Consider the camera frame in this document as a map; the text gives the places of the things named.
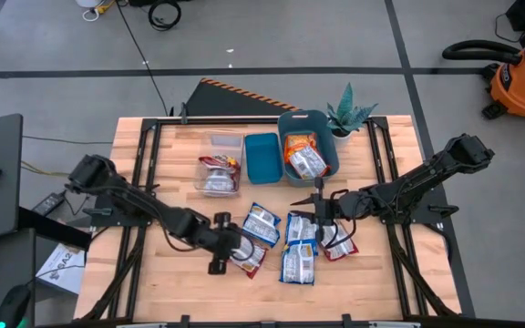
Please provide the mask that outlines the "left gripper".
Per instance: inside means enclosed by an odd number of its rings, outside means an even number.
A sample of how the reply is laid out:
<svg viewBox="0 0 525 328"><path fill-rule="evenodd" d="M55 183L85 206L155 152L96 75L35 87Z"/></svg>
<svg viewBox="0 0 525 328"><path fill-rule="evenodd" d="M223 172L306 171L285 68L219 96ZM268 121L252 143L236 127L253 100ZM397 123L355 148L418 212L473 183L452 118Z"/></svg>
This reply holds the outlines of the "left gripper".
<svg viewBox="0 0 525 328"><path fill-rule="evenodd" d="M252 245L251 237L240 228L234 228L232 217L229 212L219 212L214 215L214 230L217 237L212 246L212 260L209 263L208 274L223 275L226 273L227 260L248 261L249 254L241 249L234 249L234 234L241 245Z"/></svg>

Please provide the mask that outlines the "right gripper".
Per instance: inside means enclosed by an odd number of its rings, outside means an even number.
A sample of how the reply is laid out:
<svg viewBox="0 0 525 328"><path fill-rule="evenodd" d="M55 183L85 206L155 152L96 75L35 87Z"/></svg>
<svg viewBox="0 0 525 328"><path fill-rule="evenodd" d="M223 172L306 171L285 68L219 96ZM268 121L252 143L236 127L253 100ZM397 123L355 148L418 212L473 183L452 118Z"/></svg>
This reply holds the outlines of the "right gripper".
<svg viewBox="0 0 525 328"><path fill-rule="evenodd" d="M296 215L308 219L311 224L317 225L315 237L318 242L324 239L324 226L333 226L335 220L342 219L343 210L339 205L337 195L345 195L349 189L333 191L328 199L324 197L324 180L321 177L314 179L316 193L308 198L292 203L292 206L314 204L314 213L308 211L296 212Z"/></svg>

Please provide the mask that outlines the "red Maruchan ramen pack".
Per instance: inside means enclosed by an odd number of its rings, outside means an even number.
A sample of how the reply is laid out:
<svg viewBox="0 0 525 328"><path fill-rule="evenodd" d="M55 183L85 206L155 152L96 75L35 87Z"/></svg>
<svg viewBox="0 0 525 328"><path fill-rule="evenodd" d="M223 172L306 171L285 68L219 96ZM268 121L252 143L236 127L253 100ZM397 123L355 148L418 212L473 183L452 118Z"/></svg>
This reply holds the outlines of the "red Maruchan ramen pack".
<svg viewBox="0 0 525 328"><path fill-rule="evenodd" d="M328 261L338 261L348 255L358 253L349 233L345 227L336 222L331 226L322 227L324 238L321 241L321 247Z"/></svg>
<svg viewBox="0 0 525 328"><path fill-rule="evenodd" d="M227 155L199 157L197 190L218 197L238 191L241 176L240 161Z"/></svg>
<svg viewBox="0 0 525 328"><path fill-rule="evenodd" d="M250 279L252 279L261 268L267 250L254 241L252 242L252 245L240 244L238 249L241 249L245 254L249 254L250 259L248 261L231 261L243 270Z"/></svg>

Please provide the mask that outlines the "orange Maruchan ramen pack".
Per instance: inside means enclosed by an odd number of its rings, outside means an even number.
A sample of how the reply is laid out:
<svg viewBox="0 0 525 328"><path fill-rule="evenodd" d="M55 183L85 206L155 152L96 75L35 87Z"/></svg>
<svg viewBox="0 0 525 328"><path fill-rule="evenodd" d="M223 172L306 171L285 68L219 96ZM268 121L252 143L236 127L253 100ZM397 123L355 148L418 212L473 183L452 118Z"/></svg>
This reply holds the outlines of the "orange Maruchan ramen pack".
<svg viewBox="0 0 525 328"><path fill-rule="evenodd" d="M295 150L288 159L301 179L322 177L330 169L318 151L311 146Z"/></svg>
<svg viewBox="0 0 525 328"><path fill-rule="evenodd" d="M300 151L305 147L311 147L313 150L317 150L317 140L314 132L287 135L283 147L284 158L288 160L294 152Z"/></svg>

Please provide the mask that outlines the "small teal bin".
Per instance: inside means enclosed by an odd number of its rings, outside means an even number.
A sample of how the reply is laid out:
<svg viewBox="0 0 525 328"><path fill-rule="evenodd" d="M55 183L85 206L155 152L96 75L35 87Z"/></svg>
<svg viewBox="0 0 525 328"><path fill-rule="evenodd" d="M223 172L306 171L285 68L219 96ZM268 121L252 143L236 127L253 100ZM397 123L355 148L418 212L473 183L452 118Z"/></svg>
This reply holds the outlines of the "small teal bin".
<svg viewBox="0 0 525 328"><path fill-rule="evenodd" d="M282 179L283 162L275 133L247 135L245 154L247 175L252 184L272 184Z"/></svg>

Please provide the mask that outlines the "large blue-grey bin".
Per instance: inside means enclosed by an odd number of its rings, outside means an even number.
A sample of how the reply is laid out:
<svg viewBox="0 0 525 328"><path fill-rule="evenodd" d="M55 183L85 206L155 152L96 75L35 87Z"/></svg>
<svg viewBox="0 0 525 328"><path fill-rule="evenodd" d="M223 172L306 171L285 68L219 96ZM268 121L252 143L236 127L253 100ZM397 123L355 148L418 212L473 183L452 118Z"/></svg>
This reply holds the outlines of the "large blue-grey bin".
<svg viewBox="0 0 525 328"><path fill-rule="evenodd" d="M283 113L277 120L282 156L288 135L316 134L318 152L329 167L324 180L332 178L340 168L339 158L328 117L319 110L297 110Z"/></svg>

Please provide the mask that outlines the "potted green plant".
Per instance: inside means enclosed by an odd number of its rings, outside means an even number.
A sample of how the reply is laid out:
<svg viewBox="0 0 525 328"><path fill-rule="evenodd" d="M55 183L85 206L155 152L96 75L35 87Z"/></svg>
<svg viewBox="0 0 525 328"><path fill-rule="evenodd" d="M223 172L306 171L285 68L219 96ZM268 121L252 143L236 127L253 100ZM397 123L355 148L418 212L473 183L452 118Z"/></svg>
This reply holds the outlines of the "potted green plant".
<svg viewBox="0 0 525 328"><path fill-rule="evenodd" d="M364 125L377 106L377 103L368 106L356 106L352 85L348 83L337 108L330 103L326 104L327 127L335 137L346 138Z"/></svg>

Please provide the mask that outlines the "clear plastic bin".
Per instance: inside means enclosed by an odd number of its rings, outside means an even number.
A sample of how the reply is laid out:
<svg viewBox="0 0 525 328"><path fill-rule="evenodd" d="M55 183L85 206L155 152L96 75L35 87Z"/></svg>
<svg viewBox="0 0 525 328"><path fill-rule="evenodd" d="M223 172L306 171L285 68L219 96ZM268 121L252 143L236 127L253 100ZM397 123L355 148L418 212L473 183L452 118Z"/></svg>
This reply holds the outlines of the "clear plastic bin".
<svg viewBox="0 0 525 328"><path fill-rule="evenodd" d="M195 171L194 188L198 181L198 167L199 157L212 156L212 155L227 155L234 157L240 161L241 164L241 175L242 175L242 155L244 151L244 135L238 132L232 132L228 130L211 130L207 131L201 138L201 144L197 155L197 167ZM202 191L197 190L204 196L213 197L204 194ZM222 195L222 197L233 197L237 193L231 195Z"/></svg>

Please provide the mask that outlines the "black ramp with orange stripes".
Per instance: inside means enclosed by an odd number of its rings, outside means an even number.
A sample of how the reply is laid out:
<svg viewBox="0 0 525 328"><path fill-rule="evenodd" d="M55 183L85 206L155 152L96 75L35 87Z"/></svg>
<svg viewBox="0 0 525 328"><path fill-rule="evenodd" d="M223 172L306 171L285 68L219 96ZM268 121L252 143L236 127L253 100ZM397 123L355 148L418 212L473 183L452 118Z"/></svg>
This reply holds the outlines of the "black ramp with orange stripes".
<svg viewBox="0 0 525 328"><path fill-rule="evenodd" d="M188 116L280 116L299 107L233 86L212 78L202 78L187 102Z"/></svg>

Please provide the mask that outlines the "white printed carton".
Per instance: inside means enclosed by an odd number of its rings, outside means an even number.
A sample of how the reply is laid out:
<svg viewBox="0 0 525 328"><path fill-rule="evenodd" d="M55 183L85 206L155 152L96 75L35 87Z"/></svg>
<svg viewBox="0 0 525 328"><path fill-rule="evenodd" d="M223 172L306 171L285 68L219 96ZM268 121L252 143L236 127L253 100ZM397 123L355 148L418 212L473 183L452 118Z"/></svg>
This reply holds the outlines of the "white printed carton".
<svg viewBox="0 0 525 328"><path fill-rule="evenodd" d="M85 268L82 250L58 244L36 274L36 280L65 292L79 294Z"/></svg>

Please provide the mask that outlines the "black power adapter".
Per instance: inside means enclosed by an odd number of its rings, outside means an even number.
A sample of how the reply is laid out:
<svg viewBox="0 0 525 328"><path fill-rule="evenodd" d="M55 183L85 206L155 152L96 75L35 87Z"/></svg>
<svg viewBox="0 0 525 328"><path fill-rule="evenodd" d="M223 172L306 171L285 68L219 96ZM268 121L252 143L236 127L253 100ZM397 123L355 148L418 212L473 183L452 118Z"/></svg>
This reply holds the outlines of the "black power adapter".
<svg viewBox="0 0 525 328"><path fill-rule="evenodd" d="M58 193L50 193L46 198L38 202L37 205L35 205L35 207L32 209L32 211L41 216L47 217L65 202L65 194L66 193L64 191Z"/></svg>

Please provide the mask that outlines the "dark grey desk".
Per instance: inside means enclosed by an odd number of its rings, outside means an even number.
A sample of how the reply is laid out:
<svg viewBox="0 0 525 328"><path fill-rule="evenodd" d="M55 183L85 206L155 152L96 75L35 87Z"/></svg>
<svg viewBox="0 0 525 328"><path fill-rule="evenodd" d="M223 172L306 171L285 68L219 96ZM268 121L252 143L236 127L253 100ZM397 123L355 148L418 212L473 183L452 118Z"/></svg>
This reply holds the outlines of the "dark grey desk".
<svg viewBox="0 0 525 328"><path fill-rule="evenodd" d="M26 301L0 328L34 328L36 297L36 238L38 236L86 251L91 235L20 207L15 227L0 235L0 312L4 298L23 288Z"/></svg>

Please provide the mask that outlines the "black computer mouse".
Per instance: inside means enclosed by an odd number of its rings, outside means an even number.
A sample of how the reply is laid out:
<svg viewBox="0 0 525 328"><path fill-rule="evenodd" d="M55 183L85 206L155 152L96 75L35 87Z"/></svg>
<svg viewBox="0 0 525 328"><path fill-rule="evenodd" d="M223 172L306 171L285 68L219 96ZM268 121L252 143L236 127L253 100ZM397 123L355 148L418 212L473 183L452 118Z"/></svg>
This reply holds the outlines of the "black computer mouse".
<svg viewBox="0 0 525 328"><path fill-rule="evenodd" d="M17 328L23 321L31 291L26 284L12 287L0 304L0 328Z"/></svg>

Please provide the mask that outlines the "orange shop vacuum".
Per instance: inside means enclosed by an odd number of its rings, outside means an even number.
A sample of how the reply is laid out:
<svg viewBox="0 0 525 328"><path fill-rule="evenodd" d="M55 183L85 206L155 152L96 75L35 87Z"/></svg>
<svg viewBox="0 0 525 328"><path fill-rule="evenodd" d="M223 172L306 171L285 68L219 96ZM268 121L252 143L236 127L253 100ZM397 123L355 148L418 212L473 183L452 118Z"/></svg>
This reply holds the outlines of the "orange shop vacuum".
<svg viewBox="0 0 525 328"><path fill-rule="evenodd" d="M525 47L515 48L489 40L466 40L446 47L446 60L490 60L480 74L488 80L492 102L482 109L486 119L504 114L525 118Z"/></svg>

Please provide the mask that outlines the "black metal table frame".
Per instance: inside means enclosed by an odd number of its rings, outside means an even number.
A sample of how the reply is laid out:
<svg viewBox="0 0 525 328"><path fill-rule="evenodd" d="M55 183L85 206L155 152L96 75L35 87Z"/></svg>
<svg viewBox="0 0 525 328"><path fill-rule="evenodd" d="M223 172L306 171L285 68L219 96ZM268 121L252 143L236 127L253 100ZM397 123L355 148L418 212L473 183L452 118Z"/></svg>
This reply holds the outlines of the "black metal table frame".
<svg viewBox="0 0 525 328"><path fill-rule="evenodd" d="M190 119L187 125L167 118L163 127L157 159L151 162L153 131L141 146L144 159L139 185L145 185L150 164L155 164L154 184L157 197L168 205L190 207L212 217L228 211L232 220L242 220L253 202L258 202L282 218L281 240L266 254L262 268L251 280L236 265L229 263L224 275L209 275L211 255L206 251L177 252L165 241L157 223L148 227L141 259L135 323L179 322L190 316L190 324L201 322L301 322L340 321L349 313L355 321L400 320L393 262L386 228L377 218L359 221L354 236L359 253L339 261L328 261L321 250L316 257L315 283L295 285L279 282L281 250L286 214L292 202L304 199L311 188L294 188L283 180L276 184L252 185L242 175L239 196L208 198L193 186L195 166L200 156L202 138L210 131L238 131L243 134L277 132L276 120L251 123L255 118L217 117L207 123ZM143 118L120 118L110 153L120 174L131 180L138 154ZM393 149L399 173L422 163L417 136L410 116L389 116ZM376 183L376 169L367 132L352 136L339 149L341 167L325 185L325 194L332 190L358 189ZM427 282L443 302L456 313L465 314L460 305L451 273L445 242L435 232L413 225L412 236L417 262ZM91 245L87 268L77 299L76 318L88 313L115 275L122 228L111 228Z"/></svg>

